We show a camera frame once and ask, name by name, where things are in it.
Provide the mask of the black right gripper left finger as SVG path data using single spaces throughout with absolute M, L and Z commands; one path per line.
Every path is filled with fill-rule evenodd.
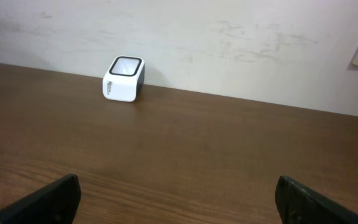
M 80 200 L 78 176 L 68 174 L 0 210 L 0 224 L 72 224 Z

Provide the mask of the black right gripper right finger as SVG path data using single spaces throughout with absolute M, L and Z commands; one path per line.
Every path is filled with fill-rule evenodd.
M 289 176 L 279 178 L 275 204 L 283 224 L 358 224 L 358 214 Z

